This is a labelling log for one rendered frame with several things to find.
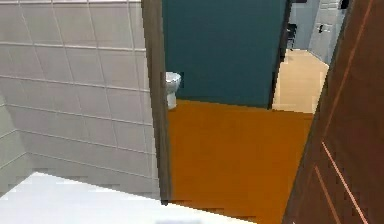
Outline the black chair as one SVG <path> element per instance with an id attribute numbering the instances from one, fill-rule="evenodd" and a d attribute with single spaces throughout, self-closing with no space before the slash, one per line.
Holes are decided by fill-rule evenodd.
<path id="1" fill-rule="evenodd" d="M 287 27 L 287 48 L 292 51 L 295 43 L 297 25 L 289 23 Z"/>

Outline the pale grey room door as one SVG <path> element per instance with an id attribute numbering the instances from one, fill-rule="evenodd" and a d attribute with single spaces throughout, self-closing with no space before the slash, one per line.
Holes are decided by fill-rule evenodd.
<path id="1" fill-rule="evenodd" d="M 343 0 L 320 0 L 310 39 L 309 51 L 325 64 L 330 64 L 346 15 Z M 323 32 L 318 33 L 323 24 Z"/>

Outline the white toilet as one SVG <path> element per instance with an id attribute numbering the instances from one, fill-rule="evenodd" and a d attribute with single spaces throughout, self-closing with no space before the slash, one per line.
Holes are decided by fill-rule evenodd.
<path id="1" fill-rule="evenodd" d="M 175 72 L 166 73 L 166 91 L 167 91 L 167 104 L 169 109 L 174 109 L 176 103 L 176 92 L 181 83 L 181 75 Z"/>

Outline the brown wooden room door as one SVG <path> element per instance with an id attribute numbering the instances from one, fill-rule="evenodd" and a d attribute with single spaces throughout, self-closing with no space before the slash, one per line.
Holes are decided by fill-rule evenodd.
<path id="1" fill-rule="evenodd" d="M 281 224 L 384 224 L 384 0 L 351 0 Z"/>

